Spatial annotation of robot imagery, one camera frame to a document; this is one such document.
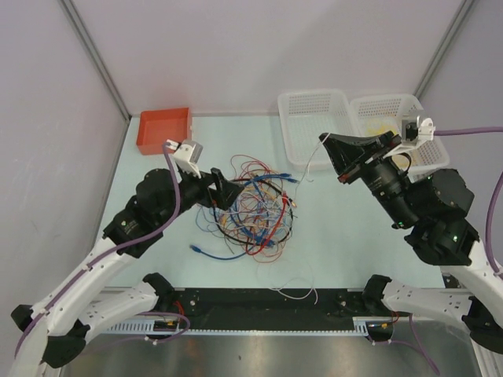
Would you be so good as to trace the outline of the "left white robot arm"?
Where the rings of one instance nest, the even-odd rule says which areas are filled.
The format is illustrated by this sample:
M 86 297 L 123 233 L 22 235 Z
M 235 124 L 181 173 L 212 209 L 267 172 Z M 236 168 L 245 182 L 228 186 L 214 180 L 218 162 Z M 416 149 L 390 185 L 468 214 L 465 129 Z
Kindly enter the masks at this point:
M 114 324 L 151 310 L 168 312 L 174 304 L 174 288 L 159 273 L 146 275 L 137 286 L 112 298 L 94 299 L 116 274 L 162 238 L 180 214 L 197 204 L 227 210 L 243 189 L 217 168 L 198 176 L 183 170 L 149 171 L 91 252 L 60 286 L 40 302 L 12 311 L 23 334 L 9 375 L 38 376 L 42 364 L 61 368 Z

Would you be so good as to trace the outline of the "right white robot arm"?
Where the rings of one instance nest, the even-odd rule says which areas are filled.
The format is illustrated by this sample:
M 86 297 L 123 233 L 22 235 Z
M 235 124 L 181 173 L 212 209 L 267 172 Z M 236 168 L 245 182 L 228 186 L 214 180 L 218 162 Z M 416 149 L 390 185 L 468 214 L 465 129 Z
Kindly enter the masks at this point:
M 408 229 L 404 240 L 416 256 L 438 266 L 467 292 L 411 287 L 388 276 L 373 275 L 362 293 L 372 315 L 404 312 L 441 321 L 468 333 L 478 345 L 502 352 L 502 279 L 489 251 L 467 221 L 475 198 L 455 169 L 439 169 L 412 182 L 391 153 L 402 140 L 388 131 L 374 137 L 323 133 L 339 182 L 362 180 L 392 220 L 393 229 Z

